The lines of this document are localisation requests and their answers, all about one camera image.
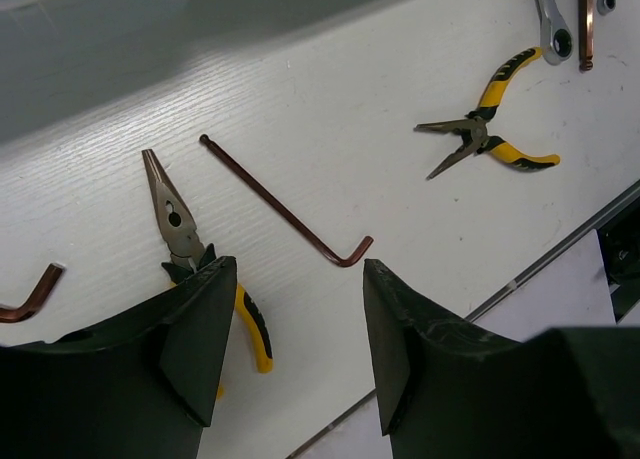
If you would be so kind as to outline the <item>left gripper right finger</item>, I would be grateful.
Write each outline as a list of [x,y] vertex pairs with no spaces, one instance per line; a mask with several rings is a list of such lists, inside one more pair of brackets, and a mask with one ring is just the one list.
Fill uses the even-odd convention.
[[363,269],[381,431],[397,458],[635,458],[639,332],[551,328],[517,342]]

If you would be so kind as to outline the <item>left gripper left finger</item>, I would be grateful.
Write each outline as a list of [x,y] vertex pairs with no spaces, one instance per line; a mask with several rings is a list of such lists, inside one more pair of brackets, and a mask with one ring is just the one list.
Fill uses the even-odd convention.
[[5,458],[193,458],[212,422],[237,265],[53,343],[1,351]]

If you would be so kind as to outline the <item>dark hex key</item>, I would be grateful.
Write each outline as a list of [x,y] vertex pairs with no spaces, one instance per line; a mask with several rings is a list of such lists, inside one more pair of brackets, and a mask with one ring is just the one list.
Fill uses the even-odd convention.
[[594,59],[594,0],[578,0],[579,69],[591,71]]
[[202,134],[199,137],[199,142],[333,265],[340,268],[352,267],[364,257],[365,253],[373,245],[374,239],[370,235],[365,235],[350,255],[347,257],[339,256],[207,134]]
[[66,268],[60,264],[50,263],[24,303],[16,308],[1,308],[1,323],[19,323],[38,314],[46,304],[65,270]]

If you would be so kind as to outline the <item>large silver ratchet wrench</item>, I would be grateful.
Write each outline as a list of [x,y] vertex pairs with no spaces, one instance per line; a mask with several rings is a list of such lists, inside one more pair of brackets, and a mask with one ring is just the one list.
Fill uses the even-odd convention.
[[540,47],[553,66],[567,61],[573,52],[573,36],[556,0],[535,0],[540,20]]

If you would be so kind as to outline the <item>green toolbox with clear lid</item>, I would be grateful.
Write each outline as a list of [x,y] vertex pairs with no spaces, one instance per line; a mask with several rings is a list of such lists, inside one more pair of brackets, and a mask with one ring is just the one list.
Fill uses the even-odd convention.
[[13,54],[1,44],[1,141],[48,126],[88,123],[88,114],[178,74],[203,48],[279,48],[404,0],[189,0],[141,28],[69,48]]

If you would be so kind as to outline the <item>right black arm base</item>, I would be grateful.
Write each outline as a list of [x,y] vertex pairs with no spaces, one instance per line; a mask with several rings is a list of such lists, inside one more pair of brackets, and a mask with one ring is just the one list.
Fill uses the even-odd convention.
[[598,230],[614,317],[639,301],[639,211],[621,214]]

